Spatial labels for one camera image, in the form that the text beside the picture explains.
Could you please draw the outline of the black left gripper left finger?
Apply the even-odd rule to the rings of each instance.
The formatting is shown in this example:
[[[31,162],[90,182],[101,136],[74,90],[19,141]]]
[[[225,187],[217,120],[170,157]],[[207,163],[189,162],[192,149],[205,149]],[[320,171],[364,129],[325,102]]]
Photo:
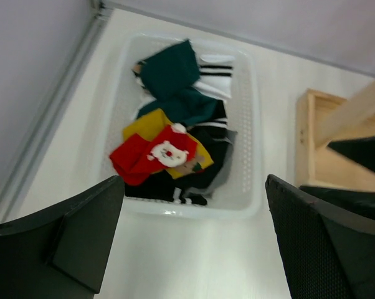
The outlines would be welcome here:
[[[125,185],[86,191],[0,224],[0,298],[93,298],[100,293]]]

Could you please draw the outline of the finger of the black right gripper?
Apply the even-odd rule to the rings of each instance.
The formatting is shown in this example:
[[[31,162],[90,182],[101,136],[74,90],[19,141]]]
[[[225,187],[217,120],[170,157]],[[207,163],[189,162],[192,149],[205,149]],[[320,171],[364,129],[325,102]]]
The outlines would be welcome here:
[[[347,211],[375,220],[375,192],[307,185],[300,186],[300,190]]]
[[[375,173],[375,136],[332,141],[328,147]]]

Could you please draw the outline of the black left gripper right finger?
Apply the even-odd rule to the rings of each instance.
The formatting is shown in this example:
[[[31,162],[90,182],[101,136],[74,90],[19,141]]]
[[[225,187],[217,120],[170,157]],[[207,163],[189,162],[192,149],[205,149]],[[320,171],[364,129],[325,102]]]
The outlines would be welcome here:
[[[375,298],[375,220],[274,175],[265,189],[292,298]]]

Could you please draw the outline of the mustard yellow sock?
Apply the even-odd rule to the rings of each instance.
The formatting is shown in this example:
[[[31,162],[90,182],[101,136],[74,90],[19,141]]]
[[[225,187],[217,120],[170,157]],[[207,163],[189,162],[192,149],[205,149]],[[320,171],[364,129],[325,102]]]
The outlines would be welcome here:
[[[200,141],[180,123],[173,123],[161,109],[155,109],[123,129],[123,141],[138,141],[133,173],[153,174],[166,170],[173,179],[200,173],[214,164]]]

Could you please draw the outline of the dark green sock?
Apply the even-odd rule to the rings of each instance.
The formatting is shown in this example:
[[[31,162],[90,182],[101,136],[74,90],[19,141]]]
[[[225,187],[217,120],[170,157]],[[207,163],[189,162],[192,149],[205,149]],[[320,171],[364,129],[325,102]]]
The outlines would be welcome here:
[[[186,88],[165,100],[155,99],[147,103],[138,110],[137,118],[160,109],[171,122],[192,126],[210,119],[216,106],[217,99],[194,88]]]
[[[171,98],[200,78],[196,53],[188,39],[137,62],[132,71],[157,100]]]

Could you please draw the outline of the red sock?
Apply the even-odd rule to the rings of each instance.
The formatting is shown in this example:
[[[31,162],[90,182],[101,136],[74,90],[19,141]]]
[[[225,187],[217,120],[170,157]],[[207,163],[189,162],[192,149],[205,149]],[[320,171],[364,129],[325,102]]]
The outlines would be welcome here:
[[[135,133],[110,154],[115,171],[128,185],[138,186],[149,176],[193,159],[197,142],[179,123],[167,125],[151,141]]]

